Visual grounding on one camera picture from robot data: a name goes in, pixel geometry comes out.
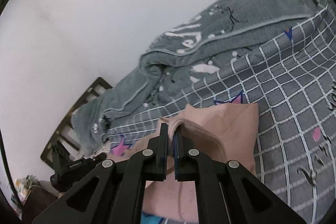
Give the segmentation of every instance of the gray blanket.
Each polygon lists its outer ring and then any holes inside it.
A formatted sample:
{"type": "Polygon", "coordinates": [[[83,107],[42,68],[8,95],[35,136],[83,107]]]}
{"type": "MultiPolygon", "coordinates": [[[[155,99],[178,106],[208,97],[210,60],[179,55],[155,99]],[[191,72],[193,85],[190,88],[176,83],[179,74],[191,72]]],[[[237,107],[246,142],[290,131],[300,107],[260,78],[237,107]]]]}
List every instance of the gray blanket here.
{"type": "Polygon", "coordinates": [[[335,5],[331,0],[218,0],[158,37],[114,90],[72,123],[87,153],[132,144],[159,117],[241,90],[258,102],[258,178],[308,223],[335,199],[335,5]]]}

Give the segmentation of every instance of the wooden headboard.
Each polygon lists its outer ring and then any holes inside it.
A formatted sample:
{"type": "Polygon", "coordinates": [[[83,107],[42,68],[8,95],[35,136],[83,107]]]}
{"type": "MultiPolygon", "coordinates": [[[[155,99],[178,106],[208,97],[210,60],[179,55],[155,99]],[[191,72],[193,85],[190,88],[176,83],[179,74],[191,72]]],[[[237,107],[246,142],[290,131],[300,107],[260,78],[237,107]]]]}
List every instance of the wooden headboard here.
{"type": "Polygon", "coordinates": [[[89,88],[83,93],[83,95],[77,100],[77,102],[71,107],[71,109],[65,115],[63,120],[60,122],[60,124],[54,131],[47,145],[43,149],[43,152],[41,154],[41,159],[43,160],[43,162],[45,162],[51,168],[53,168],[53,159],[51,157],[51,144],[56,140],[60,140],[60,142],[69,151],[70,155],[79,152],[80,144],[71,125],[71,115],[77,108],[88,103],[92,99],[99,97],[107,89],[111,88],[112,86],[101,77],[98,77],[93,82],[93,84],[89,86],[89,88]]]}

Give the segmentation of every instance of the wooden bed frame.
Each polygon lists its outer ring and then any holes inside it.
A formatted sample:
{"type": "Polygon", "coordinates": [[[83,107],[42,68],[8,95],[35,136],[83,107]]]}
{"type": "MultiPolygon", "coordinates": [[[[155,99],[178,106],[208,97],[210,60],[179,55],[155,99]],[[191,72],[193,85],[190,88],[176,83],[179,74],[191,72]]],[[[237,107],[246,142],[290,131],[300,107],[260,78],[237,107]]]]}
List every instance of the wooden bed frame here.
{"type": "Polygon", "coordinates": [[[76,140],[74,140],[71,136],[67,135],[67,133],[69,133],[69,130],[67,129],[73,130],[72,125],[71,125],[71,115],[77,108],[88,103],[93,98],[99,97],[105,92],[105,90],[111,89],[111,88],[112,86],[101,77],[98,77],[93,82],[93,84],[89,86],[89,88],[84,92],[84,94],[71,107],[71,109],[65,115],[65,117],[60,122],[60,124],[54,131],[53,135],[49,139],[47,145],[45,146],[41,154],[41,159],[43,160],[43,162],[45,162],[51,168],[53,168],[53,162],[52,162],[52,157],[51,157],[51,144],[56,140],[60,140],[65,145],[79,152],[80,144],[76,140]]]}

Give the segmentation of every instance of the black cable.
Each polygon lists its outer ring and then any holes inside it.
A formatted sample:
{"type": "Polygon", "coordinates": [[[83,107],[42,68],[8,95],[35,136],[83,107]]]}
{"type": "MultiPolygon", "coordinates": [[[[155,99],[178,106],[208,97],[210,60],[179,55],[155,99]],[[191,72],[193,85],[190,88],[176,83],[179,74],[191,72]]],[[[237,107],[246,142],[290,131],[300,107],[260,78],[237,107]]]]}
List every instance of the black cable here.
{"type": "Polygon", "coordinates": [[[13,179],[12,179],[12,176],[11,176],[11,173],[9,172],[9,167],[8,167],[8,162],[7,162],[7,157],[6,157],[6,152],[5,152],[5,147],[3,145],[3,139],[2,139],[2,134],[1,134],[1,129],[0,129],[0,150],[1,150],[1,157],[2,157],[2,162],[3,162],[3,166],[5,168],[5,172],[6,172],[6,175],[7,175],[7,179],[9,181],[9,185],[10,185],[10,188],[12,189],[12,192],[14,194],[14,197],[17,201],[17,206],[22,209],[23,206],[22,206],[22,202],[17,194],[17,191],[14,187],[14,183],[13,183],[13,179]]]}

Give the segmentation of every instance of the black mechanical device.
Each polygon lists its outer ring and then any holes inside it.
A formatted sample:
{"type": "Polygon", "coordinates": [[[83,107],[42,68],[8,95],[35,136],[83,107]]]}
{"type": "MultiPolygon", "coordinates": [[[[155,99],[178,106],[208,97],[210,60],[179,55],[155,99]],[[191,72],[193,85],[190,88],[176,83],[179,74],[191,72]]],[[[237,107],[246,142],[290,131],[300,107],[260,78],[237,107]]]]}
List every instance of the black mechanical device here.
{"type": "MultiPolygon", "coordinates": [[[[33,224],[140,223],[146,181],[166,178],[168,125],[128,160],[103,160],[33,224]]],[[[239,162],[224,164],[175,132],[175,179],[194,181],[200,224],[304,224],[305,221],[239,162]]]]}
{"type": "Polygon", "coordinates": [[[72,161],[70,153],[59,140],[52,144],[51,156],[55,174],[50,177],[50,182],[61,193],[68,191],[75,182],[81,180],[98,163],[106,159],[106,154],[100,153],[93,159],[82,158],[72,161]]]}

